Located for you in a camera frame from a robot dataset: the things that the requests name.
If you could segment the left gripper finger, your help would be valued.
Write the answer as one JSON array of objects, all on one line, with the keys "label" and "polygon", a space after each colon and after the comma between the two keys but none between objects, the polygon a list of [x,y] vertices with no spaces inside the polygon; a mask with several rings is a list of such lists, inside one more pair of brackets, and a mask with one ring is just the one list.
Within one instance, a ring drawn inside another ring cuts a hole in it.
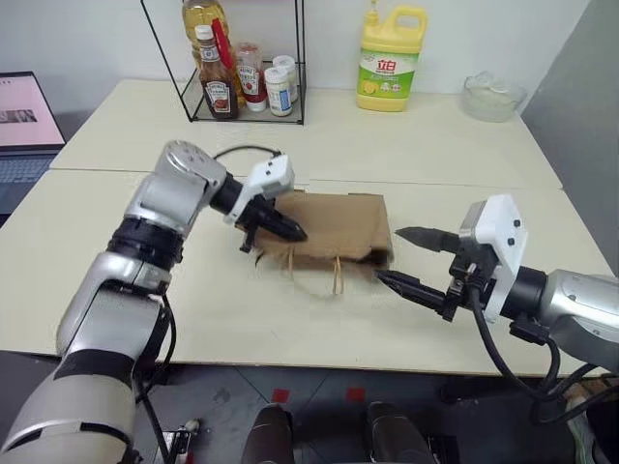
[{"label": "left gripper finger", "polygon": [[304,229],[294,220],[266,221],[263,223],[263,228],[287,242],[304,240]]},{"label": "left gripper finger", "polygon": [[308,237],[301,225],[278,210],[270,214],[270,231],[282,239],[306,239]]}]

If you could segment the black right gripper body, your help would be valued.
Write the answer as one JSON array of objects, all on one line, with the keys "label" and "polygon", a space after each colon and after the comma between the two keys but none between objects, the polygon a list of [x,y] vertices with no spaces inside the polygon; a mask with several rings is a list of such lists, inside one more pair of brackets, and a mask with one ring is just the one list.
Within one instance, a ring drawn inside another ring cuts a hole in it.
[{"label": "black right gripper body", "polygon": [[482,307],[482,296],[492,281],[498,258],[490,245],[473,239],[459,239],[455,257],[449,268],[452,277],[441,308],[441,317],[452,322],[459,307],[473,310]]}]

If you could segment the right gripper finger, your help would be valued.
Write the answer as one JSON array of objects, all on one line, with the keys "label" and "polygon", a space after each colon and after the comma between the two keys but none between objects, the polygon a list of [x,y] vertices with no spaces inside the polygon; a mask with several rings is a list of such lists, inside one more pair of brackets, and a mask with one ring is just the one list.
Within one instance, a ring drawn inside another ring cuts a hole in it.
[{"label": "right gripper finger", "polygon": [[435,311],[440,311],[444,307],[446,295],[439,290],[425,286],[416,277],[391,270],[378,270],[375,276],[392,291],[410,302]]},{"label": "right gripper finger", "polygon": [[409,226],[398,229],[396,234],[417,247],[434,252],[457,253],[460,247],[460,239],[457,234],[436,228]]}]

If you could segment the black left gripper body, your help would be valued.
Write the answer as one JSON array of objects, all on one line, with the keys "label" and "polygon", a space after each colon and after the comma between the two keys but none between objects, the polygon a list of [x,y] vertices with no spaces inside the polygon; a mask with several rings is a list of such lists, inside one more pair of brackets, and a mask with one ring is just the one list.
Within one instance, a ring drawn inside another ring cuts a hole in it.
[{"label": "black left gripper body", "polygon": [[254,197],[246,206],[235,227],[245,233],[240,250],[249,253],[254,245],[257,230],[262,228],[275,234],[275,200],[265,199],[262,195]]}]

